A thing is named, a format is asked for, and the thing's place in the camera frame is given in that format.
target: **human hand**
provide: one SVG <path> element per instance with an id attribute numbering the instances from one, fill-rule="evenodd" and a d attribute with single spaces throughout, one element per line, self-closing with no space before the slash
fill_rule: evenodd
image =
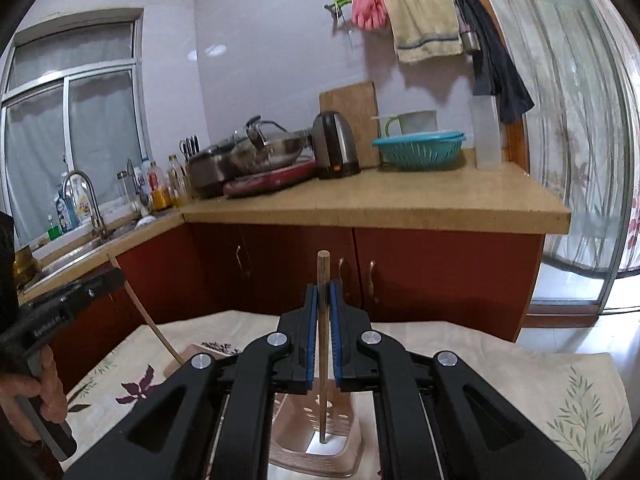
<path id="1" fill-rule="evenodd" d="M 15 374 L 0 374 L 0 408 L 16 433 L 28 442 L 40 440 L 40 435 L 29 418 L 22 412 L 15 396 L 42 398 L 40 413 L 54 424 L 61 424 L 66 419 L 66 395 L 62 382 L 58 378 L 56 362 L 49 346 L 40 352 L 42 376 L 36 379 Z"/>

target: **floral tablecloth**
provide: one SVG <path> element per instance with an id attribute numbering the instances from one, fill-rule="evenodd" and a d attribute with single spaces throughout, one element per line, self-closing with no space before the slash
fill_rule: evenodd
<path id="1" fill-rule="evenodd" d="M 231 354 L 272 332 L 278 318 L 227 311 L 161 326 L 178 352 L 190 344 Z M 620 375 L 608 354 L 541 354 L 446 322 L 377 323 L 411 352 L 433 356 L 451 350 L 571 456 L 594 480 L 631 432 Z M 164 381 L 169 352 L 141 326 L 98 364 L 69 395 L 68 422 L 78 452 L 69 468 Z M 376 423 L 370 393 L 356 394 L 365 443 L 357 479 L 379 479 Z M 270 480 L 311 479 L 270 465 Z"/>

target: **silver screw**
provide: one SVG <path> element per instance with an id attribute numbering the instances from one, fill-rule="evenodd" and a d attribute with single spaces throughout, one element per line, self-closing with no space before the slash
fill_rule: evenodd
<path id="1" fill-rule="evenodd" d="M 453 352 L 449 352 L 449 350 L 445 350 L 438 354 L 438 362 L 442 366 L 455 366 L 458 363 L 458 356 Z"/>
<path id="2" fill-rule="evenodd" d="M 208 368 L 211 364 L 211 356 L 209 354 L 197 354 L 191 358 L 191 366 L 196 368 L 196 370 L 204 370 L 204 368 Z"/>
<path id="3" fill-rule="evenodd" d="M 267 337 L 267 343 L 271 346 L 282 346 L 287 342 L 287 335 L 282 332 L 274 332 Z"/>
<path id="4" fill-rule="evenodd" d="M 367 330 L 363 332 L 360 338 L 368 345 L 377 345 L 382 341 L 382 336 L 375 330 Z"/>

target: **green bottle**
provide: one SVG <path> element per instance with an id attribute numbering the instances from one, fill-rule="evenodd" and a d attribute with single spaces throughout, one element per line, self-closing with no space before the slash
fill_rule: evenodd
<path id="1" fill-rule="evenodd" d="M 49 234 L 49 240 L 51 241 L 55 240 L 59 236 L 62 236 L 62 233 L 60 232 L 60 226 L 53 225 L 53 216 L 51 215 L 49 215 L 49 229 L 47 230 L 47 233 Z"/>

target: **curtain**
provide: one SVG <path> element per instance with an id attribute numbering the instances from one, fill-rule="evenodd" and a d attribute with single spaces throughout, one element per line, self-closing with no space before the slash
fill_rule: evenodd
<path id="1" fill-rule="evenodd" d="M 592 1 L 613 37 L 613 47 L 620 60 L 618 67 L 623 74 L 625 94 L 630 103 L 632 147 L 635 155 L 631 182 L 633 199 L 624 251 L 618 266 L 619 277 L 626 277 L 640 274 L 640 48 L 611 0 Z"/>
<path id="2" fill-rule="evenodd" d="M 70 81 L 69 130 L 74 167 L 91 178 L 98 204 L 116 199 L 116 175 L 127 159 L 142 163 L 131 72 Z"/>
<path id="3" fill-rule="evenodd" d="M 491 0 L 536 107 L 524 119 L 531 175 L 572 212 L 544 261 L 605 277 L 623 229 L 629 126 L 610 39 L 589 0 Z"/>
<path id="4" fill-rule="evenodd" d="M 57 219 L 56 186 L 66 171 L 62 86 L 7 108 L 5 155 L 19 247 L 47 231 L 49 215 Z"/>
<path id="5" fill-rule="evenodd" d="M 132 23 L 110 23 L 74 28 L 18 46 L 9 75 L 8 90 L 57 70 L 132 54 Z"/>

